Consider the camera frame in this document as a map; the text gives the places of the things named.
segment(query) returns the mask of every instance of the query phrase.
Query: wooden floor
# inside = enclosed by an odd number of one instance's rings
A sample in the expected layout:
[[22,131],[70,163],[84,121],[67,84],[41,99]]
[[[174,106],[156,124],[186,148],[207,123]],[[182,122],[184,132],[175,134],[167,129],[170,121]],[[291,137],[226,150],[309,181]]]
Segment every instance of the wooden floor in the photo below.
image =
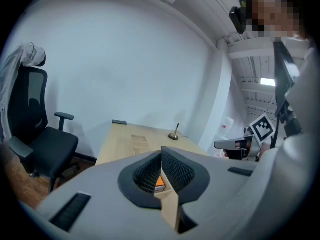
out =
[[[0,146],[0,158],[4,165],[4,171],[8,177],[13,191],[17,196],[17,199],[34,209],[48,195],[50,180],[45,177],[31,178],[26,173],[23,165],[20,163],[19,158],[10,150],[7,145]],[[61,181],[60,179],[57,179],[54,189],[63,185],[84,170],[95,165],[93,162],[82,160],[76,157],[73,158],[72,163],[73,162],[79,163],[80,170],[78,170],[76,173],[72,168],[66,170],[63,173],[65,180]]]

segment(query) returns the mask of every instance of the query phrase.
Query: chair seat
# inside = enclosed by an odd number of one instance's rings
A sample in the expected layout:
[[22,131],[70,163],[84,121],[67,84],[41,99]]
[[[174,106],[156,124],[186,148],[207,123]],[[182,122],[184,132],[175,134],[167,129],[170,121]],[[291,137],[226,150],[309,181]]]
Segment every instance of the chair seat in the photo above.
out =
[[58,178],[71,162],[79,139],[67,132],[47,127],[31,144],[34,169],[50,178]]

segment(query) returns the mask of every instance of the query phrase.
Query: chair backrest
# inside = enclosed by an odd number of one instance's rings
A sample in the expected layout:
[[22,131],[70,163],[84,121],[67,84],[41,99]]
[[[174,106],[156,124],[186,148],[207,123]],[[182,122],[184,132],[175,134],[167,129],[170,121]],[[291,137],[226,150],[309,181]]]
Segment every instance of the chair backrest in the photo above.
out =
[[21,66],[8,106],[12,136],[25,144],[32,142],[47,127],[45,92],[48,75],[42,69]]

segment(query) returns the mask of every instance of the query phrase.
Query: orange object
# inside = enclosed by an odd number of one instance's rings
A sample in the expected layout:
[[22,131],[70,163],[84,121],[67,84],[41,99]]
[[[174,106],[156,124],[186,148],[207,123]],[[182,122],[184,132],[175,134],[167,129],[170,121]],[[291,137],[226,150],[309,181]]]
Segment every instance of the orange object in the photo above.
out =
[[159,186],[165,186],[165,183],[164,181],[162,180],[161,176],[158,178],[158,181],[156,182],[156,187],[159,187]]

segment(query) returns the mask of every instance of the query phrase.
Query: white pillar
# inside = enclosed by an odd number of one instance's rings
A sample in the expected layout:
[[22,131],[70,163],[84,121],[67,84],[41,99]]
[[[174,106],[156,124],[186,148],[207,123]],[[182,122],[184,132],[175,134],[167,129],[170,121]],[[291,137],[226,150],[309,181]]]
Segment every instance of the white pillar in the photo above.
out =
[[223,44],[224,41],[219,43],[219,50],[213,54],[212,64],[206,74],[197,112],[187,132],[189,138],[206,152],[220,126],[232,77],[228,46]]

